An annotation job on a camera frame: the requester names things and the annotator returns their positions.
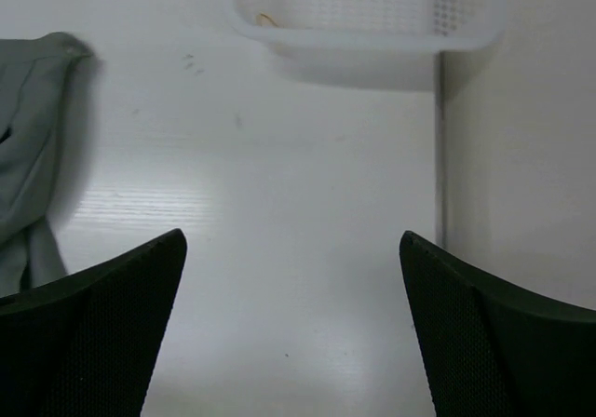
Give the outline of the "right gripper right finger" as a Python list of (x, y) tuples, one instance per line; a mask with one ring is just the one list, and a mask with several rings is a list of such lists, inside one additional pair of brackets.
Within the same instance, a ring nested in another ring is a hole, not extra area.
[(594, 311), (486, 273), (412, 231), (400, 265), (437, 415), (594, 415)]

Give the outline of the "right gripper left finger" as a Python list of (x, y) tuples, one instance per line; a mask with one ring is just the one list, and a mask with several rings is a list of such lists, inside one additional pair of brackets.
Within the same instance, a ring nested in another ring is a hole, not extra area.
[(2, 415), (140, 415), (186, 254), (173, 229), (2, 298)]

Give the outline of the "grey pleated skirt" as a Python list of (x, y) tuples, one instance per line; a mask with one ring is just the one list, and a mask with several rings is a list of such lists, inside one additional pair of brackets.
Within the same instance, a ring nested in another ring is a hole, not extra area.
[(66, 274), (47, 210), (69, 77), (89, 54), (67, 33), (1, 42), (2, 296)]

